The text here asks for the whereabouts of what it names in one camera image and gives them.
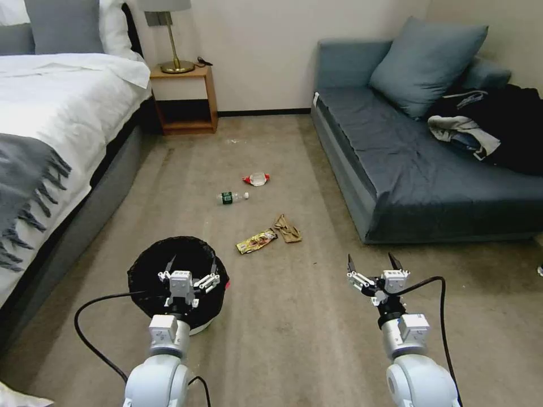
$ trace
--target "plastic bottle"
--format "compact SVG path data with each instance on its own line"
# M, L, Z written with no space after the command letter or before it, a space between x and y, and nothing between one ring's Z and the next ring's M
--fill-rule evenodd
M249 193L245 192L244 194L236 193L236 192L223 192L217 195L217 203L219 205L231 205L234 202L239 202L242 200L242 198L245 198L246 200L249 199Z

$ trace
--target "gray sofa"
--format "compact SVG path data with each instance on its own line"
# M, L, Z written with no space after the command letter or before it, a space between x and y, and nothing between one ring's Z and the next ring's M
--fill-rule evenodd
M321 41L312 118L365 243L526 239L543 231L543 177L481 163L368 87L391 42ZM510 71L475 59L461 85Z

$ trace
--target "black trash bag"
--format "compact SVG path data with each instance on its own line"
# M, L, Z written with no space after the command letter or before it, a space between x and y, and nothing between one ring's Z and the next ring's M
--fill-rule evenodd
M226 269L215 255L215 251L203 240L192 236L169 237L154 243L139 255L128 271L128 287L130 291L149 291L149 295L132 296L133 302L149 317L165 314L165 300L169 290L158 278L158 273L166 270L168 263L174 258L170 273L176 270L190 271L193 279L201 279L211 272L213 259L221 276L221 282L200 301L198 308L193 309L186 317L191 329L198 328L213 318L222 309L225 290L230 278Z

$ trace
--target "brass lamp base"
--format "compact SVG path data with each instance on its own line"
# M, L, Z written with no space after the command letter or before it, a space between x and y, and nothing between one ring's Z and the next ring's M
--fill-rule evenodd
M174 62L166 62L160 65L160 69L164 73L186 73L194 71L194 64L190 61L179 61L179 67L176 67Z

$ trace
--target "table lamp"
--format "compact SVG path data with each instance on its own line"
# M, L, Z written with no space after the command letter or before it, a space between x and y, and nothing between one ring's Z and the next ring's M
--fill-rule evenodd
M164 12L166 15L166 25L170 34L171 51L174 59L160 65L164 73L185 73L194 70L194 64L190 61L179 60L175 50L174 36L171 33L171 15L170 11L188 10L191 8L191 0L138 0L138 7L142 11Z

